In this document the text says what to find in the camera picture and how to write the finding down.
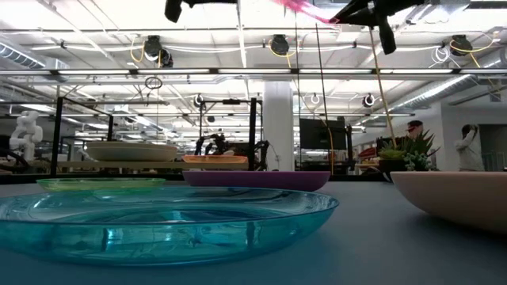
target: white column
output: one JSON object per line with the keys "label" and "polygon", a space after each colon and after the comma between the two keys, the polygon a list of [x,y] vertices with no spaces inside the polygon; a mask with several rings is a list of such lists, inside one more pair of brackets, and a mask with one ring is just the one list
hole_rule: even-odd
{"label": "white column", "polygon": [[262,100],[265,134],[263,139],[273,146],[268,150],[269,170],[293,171],[294,120],[290,82],[265,82]]}

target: workbench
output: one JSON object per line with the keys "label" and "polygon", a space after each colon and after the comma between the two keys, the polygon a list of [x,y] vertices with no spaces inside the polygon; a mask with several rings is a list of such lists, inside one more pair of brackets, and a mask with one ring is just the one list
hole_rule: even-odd
{"label": "workbench", "polygon": [[[3,185],[0,196],[42,192]],[[503,285],[507,238],[432,218],[393,184],[330,182],[340,206],[310,237],[280,251],[222,264],[104,268],[0,250],[2,284]]]}

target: monitor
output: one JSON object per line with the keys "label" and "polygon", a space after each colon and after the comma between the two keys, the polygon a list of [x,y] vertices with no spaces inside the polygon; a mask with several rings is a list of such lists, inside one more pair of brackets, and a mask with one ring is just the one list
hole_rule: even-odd
{"label": "monitor", "polygon": [[[347,132],[345,120],[338,117],[337,120],[329,120],[328,127],[333,138],[334,150],[347,150]],[[328,150],[330,145],[330,133],[322,120],[299,119],[299,132],[301,149]]]}

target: teal glass plate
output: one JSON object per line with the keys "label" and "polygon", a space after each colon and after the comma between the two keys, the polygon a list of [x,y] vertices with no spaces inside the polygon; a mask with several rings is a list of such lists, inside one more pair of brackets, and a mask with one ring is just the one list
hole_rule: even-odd
{"label": "teal glass plate", "polygon": [[79,191],[121,188],[159,187],[166,182],[162,178],[63,178],[41,179],[37,183],[46,191]]}
{"label": "teal glass plate", "polygon": [[34,257],[117,266],[237,260],[316,231],[338,202],[256,188],[142,188],[0,199],[0,246]]}

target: green plate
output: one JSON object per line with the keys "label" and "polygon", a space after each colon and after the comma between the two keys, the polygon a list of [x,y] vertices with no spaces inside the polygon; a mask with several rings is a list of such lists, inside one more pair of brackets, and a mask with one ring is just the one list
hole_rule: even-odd
{"label": "green plate", "polygon": [[162,178],[63,178],[42,179],[37,183],[49,192],[149,188],[162,186]]}

